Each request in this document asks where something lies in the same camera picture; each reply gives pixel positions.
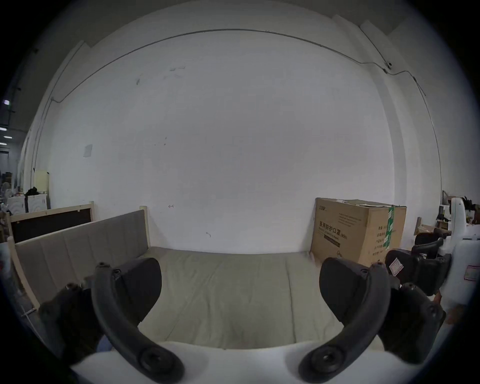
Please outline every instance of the bed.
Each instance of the bed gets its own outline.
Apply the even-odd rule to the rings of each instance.
[[[151,247],[147,209],[14,244],[13,261],[36,308],[99,262],[155,258],[158,301],[139,324],[152,341],[252,349],[326,342],[343,325],[323,300],[320,268],[307,252],[220,254]],[[371,347],[383,349],[378,337]]]

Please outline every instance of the upholstered headboard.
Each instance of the upholstered headboard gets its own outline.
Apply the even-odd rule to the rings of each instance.
[[[15,269],[33,305],[51,300],[68,283],[80,284],[99,262],[111,266],[145,254],[149,247],[146,207],[14,243]]]

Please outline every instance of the wooden post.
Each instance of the wooden post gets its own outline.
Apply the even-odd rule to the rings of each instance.
[[[28,298],[32,302],[33,307],[38,309],[40,308],[40,303],[38,302],[35,294],[33,293],[32,288],[30,287],[30,284],[28,284],[24,269],[22,268],[22,265],[20,264],[20,259],[18,258],[18,255],[17,255],[17,249],[15,248],[15,242],[13,241],[12,236],[8,237],[7,243],[8,243],[8,249],[10,251],[10,257],[13,260],[13,265],[15,266],[15,270],[17,271],[18,277],[20,278],[20,282],[22,283]]]
[[[95,204],[93,201],[91,201],[90,205],[92,206],[90,208],[90,220],[95,221]]]
[[[144,216],[145,216],[145,232],[147,234],[147,245],[148,248],[150,248],[150,232],[148,230],[148,211],[147,211],[147,206],[146,205],[141,205],[140,209],[143,210]]]
[[[8,235],[13,237],[12,221],[10,220],[10,212],[7,212],[5,215],[7,217]]]

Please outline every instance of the label sticker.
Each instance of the label sticker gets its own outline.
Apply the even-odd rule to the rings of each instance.
[[[480,276],[480,265],[468,265],[463,279],[466,281],[477,281]]]
[[[403,264],[398,258],[395,258],[395,260],[393,260],[393,263],[391,263],[388,268],[390,268],[390,271],[392,271],[393,276],[397,276],[398,273],[403,269]]]

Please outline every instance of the white machine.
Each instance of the white machine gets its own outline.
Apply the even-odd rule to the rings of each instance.
[[[480,275],[480,225],[467,225],[465,206],[459,197],[452,198],[451,214],[452,235],[438,251],[439,256],[452,255],[447,278],[440,287],[446,312],[468,304]]]

